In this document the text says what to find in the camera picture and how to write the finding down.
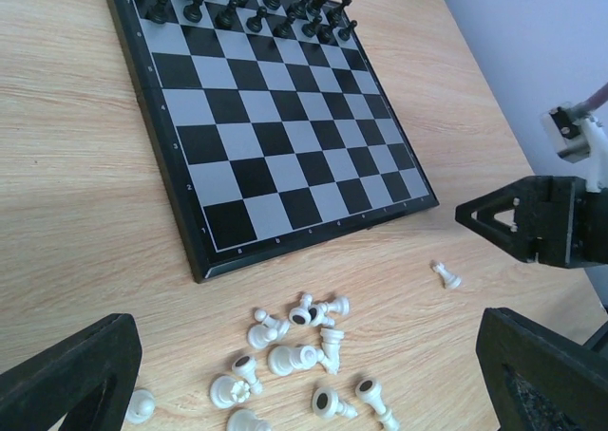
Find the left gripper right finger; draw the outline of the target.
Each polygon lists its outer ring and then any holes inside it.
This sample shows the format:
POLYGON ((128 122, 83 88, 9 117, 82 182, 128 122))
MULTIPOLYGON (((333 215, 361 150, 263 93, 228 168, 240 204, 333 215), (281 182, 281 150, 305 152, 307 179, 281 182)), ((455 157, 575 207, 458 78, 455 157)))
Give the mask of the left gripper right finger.
POLYGON ((484 311, 477 358, 501 430, 605 430, 607 326, 578 344, 508 308, 484 311))

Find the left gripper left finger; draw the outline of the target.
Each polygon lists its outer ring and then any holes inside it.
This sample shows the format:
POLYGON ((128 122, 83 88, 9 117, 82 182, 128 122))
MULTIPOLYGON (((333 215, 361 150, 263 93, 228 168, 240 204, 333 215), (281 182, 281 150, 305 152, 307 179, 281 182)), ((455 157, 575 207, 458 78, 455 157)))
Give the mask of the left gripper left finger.
POLYGON ((142 354, 134 317, 107 315, 1 374, 1 428, 121 429, 142 354))

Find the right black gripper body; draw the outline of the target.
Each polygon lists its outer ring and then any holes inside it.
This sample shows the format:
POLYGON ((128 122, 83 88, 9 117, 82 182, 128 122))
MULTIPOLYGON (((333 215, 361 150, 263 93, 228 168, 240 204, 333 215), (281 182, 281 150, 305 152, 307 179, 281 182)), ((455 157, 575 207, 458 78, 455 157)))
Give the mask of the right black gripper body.
POLYGON ((607 191, 581 178, 527 177, 516 184, 515 257, 549 266, 607 263, 607 191))

